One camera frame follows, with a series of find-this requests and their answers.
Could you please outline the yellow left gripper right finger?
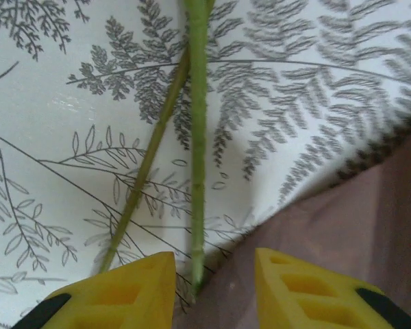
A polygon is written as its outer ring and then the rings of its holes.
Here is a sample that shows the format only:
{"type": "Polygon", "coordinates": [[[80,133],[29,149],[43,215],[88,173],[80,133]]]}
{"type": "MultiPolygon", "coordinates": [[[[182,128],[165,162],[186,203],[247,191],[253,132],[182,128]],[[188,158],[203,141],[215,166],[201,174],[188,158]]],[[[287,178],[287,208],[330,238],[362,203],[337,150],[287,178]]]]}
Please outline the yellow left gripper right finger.
{"type": "Polygon", "coordinates": [[[255,250],[259,329],[411,329],[411,316],[365,281],[268,248],[255,250]]]}

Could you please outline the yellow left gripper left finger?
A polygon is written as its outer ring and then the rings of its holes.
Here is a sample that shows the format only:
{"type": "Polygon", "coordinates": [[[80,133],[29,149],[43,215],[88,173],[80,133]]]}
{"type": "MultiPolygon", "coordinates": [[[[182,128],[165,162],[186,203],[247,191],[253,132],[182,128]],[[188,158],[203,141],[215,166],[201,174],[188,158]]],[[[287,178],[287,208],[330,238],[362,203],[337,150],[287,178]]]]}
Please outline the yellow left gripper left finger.
{"type": "Polygon", "coordinates": [[[175,257],[158,252],[48,295],[15,329],[171,329],[175,257]]]}

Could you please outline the dark red wrapping paper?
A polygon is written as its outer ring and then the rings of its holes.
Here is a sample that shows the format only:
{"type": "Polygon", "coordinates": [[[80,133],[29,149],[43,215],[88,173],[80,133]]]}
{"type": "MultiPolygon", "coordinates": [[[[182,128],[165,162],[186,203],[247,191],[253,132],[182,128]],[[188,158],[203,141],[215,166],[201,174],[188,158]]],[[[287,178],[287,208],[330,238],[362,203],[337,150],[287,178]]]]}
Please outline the dark red wrapping paper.
{"type": "Polygon", "coordinates": [[[382,164],[263,223],[173,329],[259,329],[258,248],[372,284],[411,316],[411,135],[382,164]]]}

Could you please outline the pink fake rose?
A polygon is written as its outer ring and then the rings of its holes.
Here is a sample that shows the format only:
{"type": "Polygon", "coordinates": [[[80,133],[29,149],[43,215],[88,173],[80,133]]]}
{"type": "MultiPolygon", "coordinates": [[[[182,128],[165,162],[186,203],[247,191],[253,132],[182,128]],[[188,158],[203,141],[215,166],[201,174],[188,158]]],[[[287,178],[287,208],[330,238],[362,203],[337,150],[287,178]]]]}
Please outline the pink fake rose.
{"type": "Polygon", "coordinates": [[[121,239],[123,238],[123,235],[126,232],[129,220],[131,219],[131,216],[133,215],[138,205],[138,202],[140,201],[141,190],[145,185],[151,165],[153,164],[153,160],[155,158],[158,147],[164,135],[166,125],[173,114],[180,90],[186,82],[189,67],[190,51],[189,47],[187,47],[179,61],[179,65],[175,71],[174,78],[169,86],[166,99],[160,112],[160,118],[156,123],[153,133],[151,135],[151,140],[146,150],[145,157],[143,158],[143,161],[138,171],[138,175],[136,177],[136,182],[134,183],[134,187],[132,188],[132,191],[129,194],[118,227],[110,242],[110,246],[108,247],[107,252],[103,257],[103,260],[101,261],[99,270],[97,271],[98,274],[107,272],[112,265],[112,261],[116,254],[117,248],[121,242],[121,239]]]}

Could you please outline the blue fake rose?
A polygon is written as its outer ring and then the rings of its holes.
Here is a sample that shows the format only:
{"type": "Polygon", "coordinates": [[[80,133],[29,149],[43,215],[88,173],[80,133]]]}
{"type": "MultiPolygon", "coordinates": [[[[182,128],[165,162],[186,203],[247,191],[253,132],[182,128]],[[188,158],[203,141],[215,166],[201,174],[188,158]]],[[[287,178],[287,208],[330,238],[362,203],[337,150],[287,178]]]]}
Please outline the blue fake rose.
{"type": "Polygon", "coordinates": [[[206,178],[206,115],[208,19],[215,0],[184,0],[189,22],[191,97],[191,295],[196,301],[203,285],[206,178]]]}

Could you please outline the floral tablecloth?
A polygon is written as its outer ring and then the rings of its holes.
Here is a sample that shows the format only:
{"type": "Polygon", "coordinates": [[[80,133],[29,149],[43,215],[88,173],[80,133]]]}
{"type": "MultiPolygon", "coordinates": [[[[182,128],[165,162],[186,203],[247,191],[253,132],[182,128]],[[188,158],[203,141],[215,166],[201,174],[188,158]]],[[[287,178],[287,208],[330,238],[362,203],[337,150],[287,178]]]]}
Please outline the floral tablecloth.
{"type": "MultiPolygon", "coordinates": [[[[210,0],[205,277],[411,130],[411,0],[210,0]]],[[[0,329],[100,265],[188,42],[184,0],[0,0],[0,329]]]]}

